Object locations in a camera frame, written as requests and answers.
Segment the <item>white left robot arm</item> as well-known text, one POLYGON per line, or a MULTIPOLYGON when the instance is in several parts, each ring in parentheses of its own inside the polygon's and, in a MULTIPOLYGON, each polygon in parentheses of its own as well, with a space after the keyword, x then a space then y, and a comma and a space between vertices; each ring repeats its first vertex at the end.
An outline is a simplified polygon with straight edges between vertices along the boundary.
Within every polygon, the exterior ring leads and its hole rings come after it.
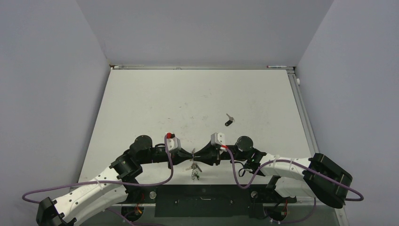
POLYGON ((147 135, 138 136, 122 155, 95 178, 64 196, 45 198, 39 203, 36 222, 39 226, 78 226, 104 209, 123 202, 136 202, 143 186, 136 177, 142 165, 167 162, 168 168, 192 158, 174 134, 167 133, 164 143, 152 145, 147 135))

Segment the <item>large steel carabiner keyring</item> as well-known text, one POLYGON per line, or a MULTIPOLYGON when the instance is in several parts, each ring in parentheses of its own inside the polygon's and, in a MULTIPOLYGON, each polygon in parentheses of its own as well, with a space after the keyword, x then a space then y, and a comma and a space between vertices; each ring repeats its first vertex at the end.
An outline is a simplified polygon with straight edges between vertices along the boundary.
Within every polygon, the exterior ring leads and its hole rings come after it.
POLYGON ((191 151, 191 154, 192 154, 191 162, 192 163, 191 163, 190 167, 186 168, 186 171, 191 171, 191 178, 193 181, 199 180, 200 173, 202 172, 202 169, 199 167, 197 162, 194 160, 195 152, 196 152, 196 150, 195 150, 195 148, 193 148, 193 150, 191 151))

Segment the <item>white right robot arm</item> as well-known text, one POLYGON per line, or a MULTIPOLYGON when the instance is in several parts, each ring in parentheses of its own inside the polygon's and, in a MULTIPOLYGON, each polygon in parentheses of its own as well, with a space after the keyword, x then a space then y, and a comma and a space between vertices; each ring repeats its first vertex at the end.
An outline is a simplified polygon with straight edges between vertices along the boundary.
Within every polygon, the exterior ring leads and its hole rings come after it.
POLYGON ((325 205, 341 209, 347 201, 352 176, 330 158, 316 153, 308 158, 287 158, 262 152, 253 140, 241 136, 233 145, 215 133, 210 142, 194 154, 194 160, 218 165, 222 160, 243 161, 254 176, 270 177, 267 198, 273 202, 287 197, 312 197, 325 205))

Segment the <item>key with black tag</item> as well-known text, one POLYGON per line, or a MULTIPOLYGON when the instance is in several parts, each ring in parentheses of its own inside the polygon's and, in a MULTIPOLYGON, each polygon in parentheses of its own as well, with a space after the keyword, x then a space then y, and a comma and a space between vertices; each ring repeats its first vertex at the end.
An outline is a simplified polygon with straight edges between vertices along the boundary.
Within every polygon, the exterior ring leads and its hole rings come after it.
POLYGON ((228 127, 235 121, 235 119, 232 116, 230 116, 228 113, 226 114, 226 116, 228 117, 228 121, 225 123, 225 126, 228 127))

